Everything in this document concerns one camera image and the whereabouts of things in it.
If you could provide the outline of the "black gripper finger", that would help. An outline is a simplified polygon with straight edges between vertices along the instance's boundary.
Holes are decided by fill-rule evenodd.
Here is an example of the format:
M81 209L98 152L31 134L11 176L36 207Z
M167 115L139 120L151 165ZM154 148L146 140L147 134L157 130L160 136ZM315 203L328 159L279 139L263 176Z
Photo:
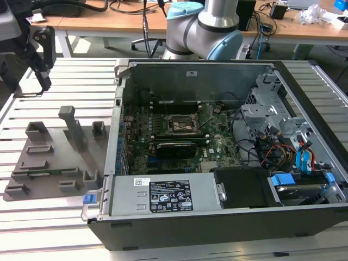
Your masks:
M23 52L23 59L34 71L35 76L41 86L41 92L45 92L51 87L49 73L56 61L55 30L50 26L43 27L42 29L34 32L32 39L42 47L43 56L38 54L34 45L32 44L32 40L29 38Z
M10 73L4 58L1 58L1 81L4 82L11 94L21 93L19 81Z

